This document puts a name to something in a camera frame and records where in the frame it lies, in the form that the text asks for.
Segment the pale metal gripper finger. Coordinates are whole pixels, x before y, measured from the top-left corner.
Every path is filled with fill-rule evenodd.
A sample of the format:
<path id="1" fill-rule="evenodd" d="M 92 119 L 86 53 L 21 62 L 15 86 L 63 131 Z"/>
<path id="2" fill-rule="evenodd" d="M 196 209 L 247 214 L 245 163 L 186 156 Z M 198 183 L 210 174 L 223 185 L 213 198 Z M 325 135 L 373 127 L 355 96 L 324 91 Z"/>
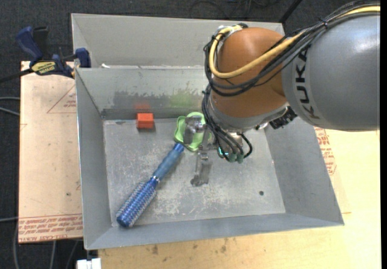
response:
<path id="1" fill-rule="evenodd" d="M 200 115 L 193 115 L 184 119 L 184 144 L 201 144 L 204 135 L 205 122 Z"/>
<path id="2" fill-rule="evenodd" d="M 190 183 L 194 187 L 199 187 L 209 182 L 211 161 L 206 153 L 198 153 L 194 177 Z"/>

